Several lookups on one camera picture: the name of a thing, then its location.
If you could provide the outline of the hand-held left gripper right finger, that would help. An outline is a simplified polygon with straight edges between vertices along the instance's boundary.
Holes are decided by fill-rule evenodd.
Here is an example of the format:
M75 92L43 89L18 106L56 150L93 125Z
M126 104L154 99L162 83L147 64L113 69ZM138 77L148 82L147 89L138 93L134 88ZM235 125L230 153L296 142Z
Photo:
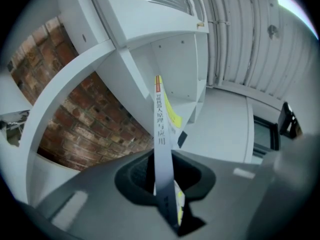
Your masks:
M229 208L248 188L258 165L231 162L195 155L172 153L174 180L184 198L179 209L179 237L186 237L209 225Z

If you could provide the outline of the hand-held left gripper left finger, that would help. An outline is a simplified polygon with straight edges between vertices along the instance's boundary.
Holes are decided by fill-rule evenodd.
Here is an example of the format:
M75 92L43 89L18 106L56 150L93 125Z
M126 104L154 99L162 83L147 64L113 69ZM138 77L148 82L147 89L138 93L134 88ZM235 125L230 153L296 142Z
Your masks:
M81 240L175 240L153 194L152 151L89 167L55 189L37 211Z

